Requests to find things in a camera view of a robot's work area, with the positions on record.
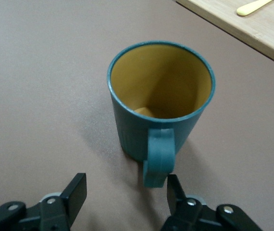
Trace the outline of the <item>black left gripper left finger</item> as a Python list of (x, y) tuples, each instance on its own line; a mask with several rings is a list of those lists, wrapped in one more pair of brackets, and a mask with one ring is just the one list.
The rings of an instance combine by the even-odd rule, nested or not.
[(62, 192), (45, 195), (27, 208), (11, 201), (0, 206), (0, 231), (70, 231), (87, 197), (87, 178), (78, 173)]

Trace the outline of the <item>brown table cover mat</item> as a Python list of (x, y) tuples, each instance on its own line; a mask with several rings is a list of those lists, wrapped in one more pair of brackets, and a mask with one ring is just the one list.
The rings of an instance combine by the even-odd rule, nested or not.
[(85, 172), (73, 231), (159, 231), (166, 189), (145, 188), (123, 153), (106, 81), (121, 50), (155, 39), (216, 76), (176, 158), (184, 191), (274, 231), (274, 62), (173, 0), (0, 0), (0, 205), (33, 206)]

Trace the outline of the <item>yellow plastic fork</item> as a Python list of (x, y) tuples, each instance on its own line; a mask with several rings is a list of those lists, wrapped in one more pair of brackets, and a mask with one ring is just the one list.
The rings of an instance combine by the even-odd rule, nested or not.
[(236, 13), (239, 16), (247, 16), (256, 10), (260, 9), (261, 7), (265, 6), (272, 0), (256, 0), (254, 2), (245, 4), (239, 8), (237, 8)]

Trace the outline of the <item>teal mug with yellow inside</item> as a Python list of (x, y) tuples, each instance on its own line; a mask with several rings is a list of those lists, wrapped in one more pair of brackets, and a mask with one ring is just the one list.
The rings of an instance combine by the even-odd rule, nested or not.
[(214, 95), (211, 66), (184, 45), (145, 41), (115, 56), (107, 84), (122, 149), (143, 164), (145, 187), (163, 187)]

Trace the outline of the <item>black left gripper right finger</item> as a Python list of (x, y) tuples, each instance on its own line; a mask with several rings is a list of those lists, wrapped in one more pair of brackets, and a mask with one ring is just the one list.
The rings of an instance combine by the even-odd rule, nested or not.
[(161, 231), (263, 231), (241, 208), (221, 204), (210, 209), (196, 195), (186, 195), (175, 174), (167, 178), (167, 202), (171, 215)]

